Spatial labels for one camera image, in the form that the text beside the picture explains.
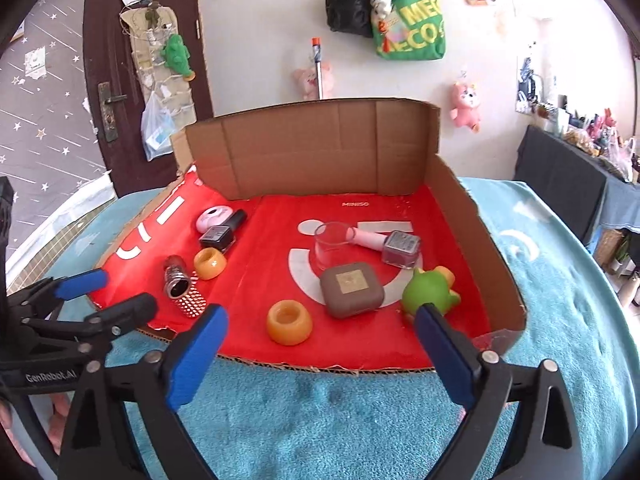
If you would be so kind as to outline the person's left hand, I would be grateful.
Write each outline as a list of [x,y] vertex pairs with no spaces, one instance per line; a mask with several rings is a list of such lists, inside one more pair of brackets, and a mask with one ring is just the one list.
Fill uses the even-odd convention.
[[[68,416],[68,411],[70,410],[70,401],[68,400],[68,397],[65,393],[51,394],[50,398],[52,412],[48,422],[48,437],[52,443],[55,453],[60,454],[64,434],[64,426],[66,423],[66,418]],[[32,458],[27,454],[24,448],[22,448],[20,442],[16,440],[16,437],[12,432],[12,412],[9,405],[4,401],[1,402],[1,423],[3,429],[6,430],[6,435],[16,449],[16,452],[19,456],[21,456],[21,459],[24,460],[25,463],[28,463],[30,466],[35,467]]]

